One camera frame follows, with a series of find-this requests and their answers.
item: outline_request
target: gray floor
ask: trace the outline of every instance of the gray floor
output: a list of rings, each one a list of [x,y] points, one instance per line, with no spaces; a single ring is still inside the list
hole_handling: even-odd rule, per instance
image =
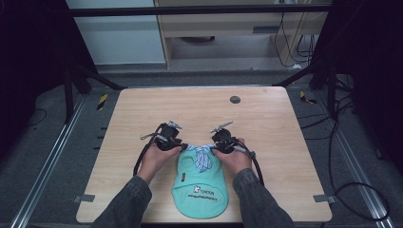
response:
[[[297,70],[282,66],[269,37],[216,37],[213,42],[178,39],[173,51],[170,69],[149,70],[141,68],[135,72],[105,74],[110,80],[123,86],[236,86],[265,85],[277,83]],[[314,123],[326,116],[321,104],[309,104],[299,98],[304,90],[309,99],[325,101],[326,89],[310,91],[305,77],[287,90],[301,126]],[[82,112],[75,124],[66,146],[61,154],[44,192],[36,204],[29,223],[32,227],[63,227],[62,224],[80,225],[75,214],[79,204],[73,202],[75,196],[84,193],[86,182],[95,163],[98,147],[102,144],[107,127],[119,96],[113,91],[92,82],[94,88],[89,95],[82,96],[75,92],[75,100],[85,99]],[[103,110],[96,110],[100,97],[107,93],[108,99]],[[338,92],[341,99],[347,95]],[[0,174],[0,224],[10,223],[22,206],[31,186],[41,172],[48,154],[63,128],[65,118],[64,90],[61,86],[44,93],[37,99],[38,109],[21,135],[20,141],[13,147],[13,156]],[[388,199],[391,208],[391,220],[395,227],[403,227],[403,179],[387,160],[376,158],[374,146],[360,120],[349,108],[340,114],[340,127],[337,134],[345,136],[349,148],[354,152],[360,170],[369,182],[379,189]],[[325,121],[302,130],[317,169],[319,179],[328,195],[333,194],[328,172],[328,145],[331,123]],[[331,161],[335,186],[354,181],[355,172],[346,162],[345,146],[333,139]],[[357,188],[343,191],[342,197],[356,210],[370,215],[367,202]],[[332,206],[333,218],[326,227],[381,227],[372,221],[360,218],[340,202]],[[298,224],[298,227],[319,227],[321,224]]]

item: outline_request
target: wooden table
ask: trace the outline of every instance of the wooden table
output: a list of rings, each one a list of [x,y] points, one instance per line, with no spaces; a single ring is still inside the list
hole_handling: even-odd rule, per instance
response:
[[[230,98],[239,96],[240,103]],[[302,137],[288,94],[283,87],[177,87],[135,88],[121,92],[104,142],[86,187],[93,202],[82,201],[80,222],[92,222],[130,180],[134,164],[152,133],[169,120],[183,127],[183,143],[211,143],[210,131],[220,124],[233,136],[245,139],[257,153],[264,182],[278,204],[293,221],[327,221],[332,213],[327,202],[315,202],[322,195],[308,148]],[[153,198],[143,222],[241,222],[239,199],[232,188],[233,176],[224,167],[229,193],[227,209],[212,219],[194,219],[176,208],[171,187],[177,172],[172,159],[150,184]]]

